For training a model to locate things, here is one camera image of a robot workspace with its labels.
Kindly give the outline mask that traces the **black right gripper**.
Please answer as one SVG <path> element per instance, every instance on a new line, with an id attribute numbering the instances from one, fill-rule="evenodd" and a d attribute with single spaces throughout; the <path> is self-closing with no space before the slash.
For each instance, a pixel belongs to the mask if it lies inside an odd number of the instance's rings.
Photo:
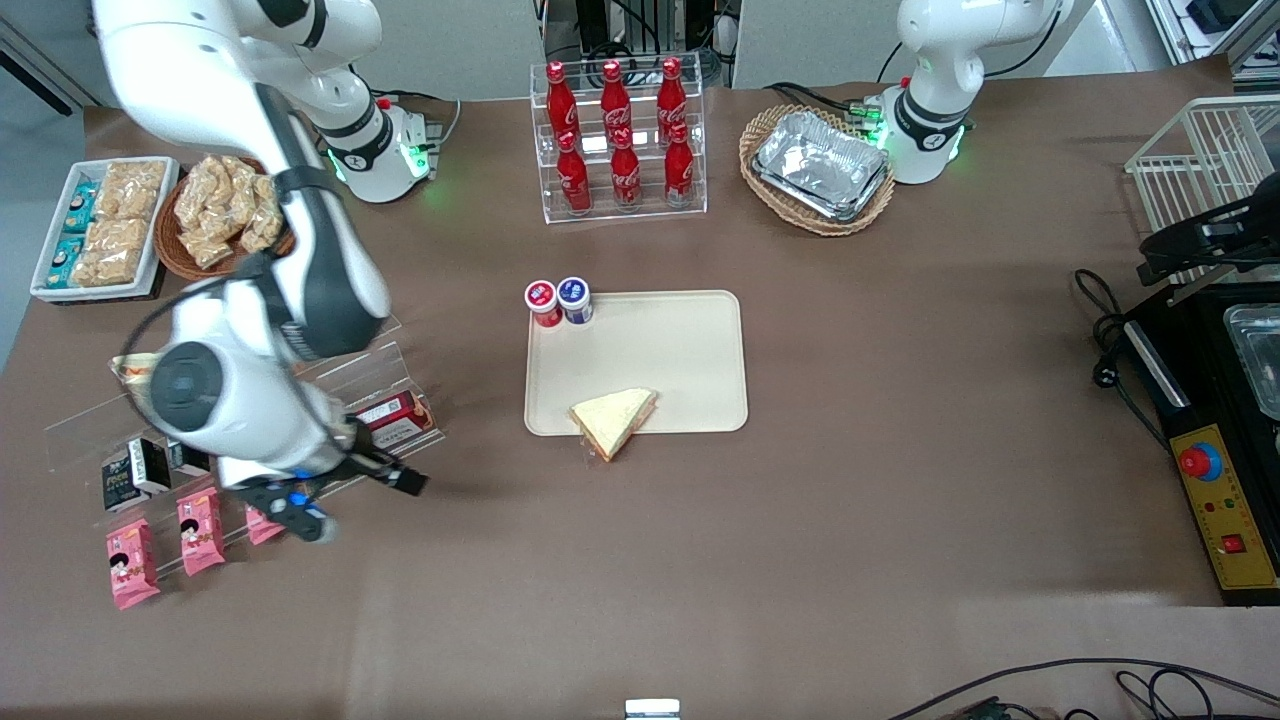
<path id="1" fill-rule="evenodd" d="M 353 477 L 372 475 L 389 489 L 419 497 L 430 478 L 403 462 L 387 464 L 387 454 L 372 442 L 372 432 L 358 420 L 335 429 L 306 430 L 278 461 L 232 461 L 232 495 L 259 512 L 282 512 L 296 495 L 307 506 L 326 487 Z"/>

